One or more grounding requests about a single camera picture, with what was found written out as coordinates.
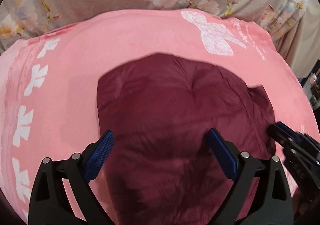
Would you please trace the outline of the pink plush blanket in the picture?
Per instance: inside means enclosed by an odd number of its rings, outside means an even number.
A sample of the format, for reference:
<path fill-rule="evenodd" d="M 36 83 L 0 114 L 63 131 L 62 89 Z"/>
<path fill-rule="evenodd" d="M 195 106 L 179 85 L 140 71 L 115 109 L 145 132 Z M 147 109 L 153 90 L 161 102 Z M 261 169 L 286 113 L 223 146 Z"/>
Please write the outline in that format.
<path fill-rule="evenodd" d="M 42 160 L 67 159 L 104 133 L 97 108 L 100 78 L 158 53 L 216 65 L 250 88 L 263 87 L 273 123 L 319 139 L 303 88 L 257 24 L 192 9 L 108 12 L 18 40 L 1 55 L 1 190 L 24 222 Z M 120 224 L 105 164 L 89 186 Z"/>

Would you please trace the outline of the maroon puffer jacket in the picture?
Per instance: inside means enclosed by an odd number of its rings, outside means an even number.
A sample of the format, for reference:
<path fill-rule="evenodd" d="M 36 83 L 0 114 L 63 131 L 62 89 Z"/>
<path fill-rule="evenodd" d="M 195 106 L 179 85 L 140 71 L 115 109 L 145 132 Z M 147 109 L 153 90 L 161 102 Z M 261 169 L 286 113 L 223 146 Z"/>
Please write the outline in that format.
<path fill-rule="evenodd" d="M 103 75 L 99 126 L 114 147 L 105 164 L 120 224 L 207 224 L 232 181 L 205 135 L 215 128 L 253 157 L 268 159 L 274 111 L 263 87 L 225 68 L 158 53 Z"/>

